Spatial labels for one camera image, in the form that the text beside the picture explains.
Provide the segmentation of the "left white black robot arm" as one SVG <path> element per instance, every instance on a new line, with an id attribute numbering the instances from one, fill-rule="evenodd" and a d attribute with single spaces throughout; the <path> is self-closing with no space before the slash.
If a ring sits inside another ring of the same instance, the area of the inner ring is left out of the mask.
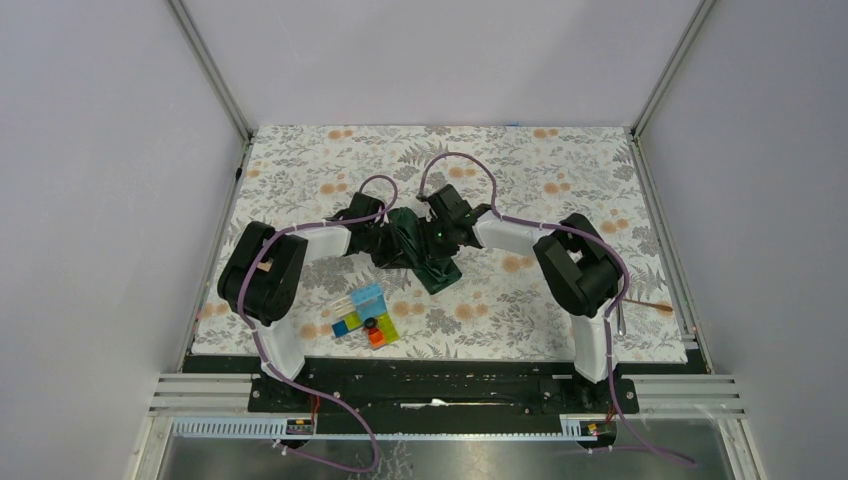
<path id="1" fill-rule="evenodd" d="M 218 296 L 247 325 L 264 373 L 276 380 L 272 398 L 288 411 L 309 401 L 310 385 L 299 377 L 305 356 L 285 316 L 296 297 L 303 267 L 315 260 L 341 258 L 355 236 L 376 227 L 394 206 L 356 193 L 336 215 L 281 229 L 252 221 L 243 230 L 217 284 Z"/>

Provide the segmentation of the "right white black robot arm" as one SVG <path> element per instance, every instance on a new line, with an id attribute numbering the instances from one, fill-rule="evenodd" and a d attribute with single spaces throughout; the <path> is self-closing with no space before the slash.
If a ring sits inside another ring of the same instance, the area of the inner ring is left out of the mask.
<path id="1" fill-rule="evenodd" d="M 575 333 L 575 402 L 597 412 L 613 398 L 617 358 L 609 317 L 629 286 L 620 255 L 605 243 L 588 219 L 573 214 L 559 223 L 530 221 L 495 210 L 471 207 L 452 185 L 417 199 L 429 216 L 419 222 L 423 255 L 446 263 L 462 247 L 503 250 L 533 256 L 555 302 L 571 317 Z"/>

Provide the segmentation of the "dark green cloth napkin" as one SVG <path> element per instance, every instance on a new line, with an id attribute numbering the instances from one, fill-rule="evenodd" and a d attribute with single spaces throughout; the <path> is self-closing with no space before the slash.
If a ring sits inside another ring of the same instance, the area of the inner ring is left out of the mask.
<path id="1" fill-rule="evenodd" d="M 462 273 L 451 255 L 435 256 L 430 252 L 424 239 L 425 221 L 412 209 L 392 209 L 387 220 L 394 246 L 390 248 L 389 259 L 382 268 L 410 270 L 430 295 L 461 279 Z"/>

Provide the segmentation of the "colourful toy brick assembly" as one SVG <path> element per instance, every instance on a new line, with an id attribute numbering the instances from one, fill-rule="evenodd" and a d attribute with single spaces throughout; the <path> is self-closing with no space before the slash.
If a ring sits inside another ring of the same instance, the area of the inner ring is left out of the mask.
<path id="1" fill-rule="evenodd" d="M 337 298 L 330 303 L 329 310 L 336 317 L 332 324 L 335 338 L 361 332 L 373 350 L 381 349 L 400 339 L 389 314 L 384 291 L 376 283 Z"/>

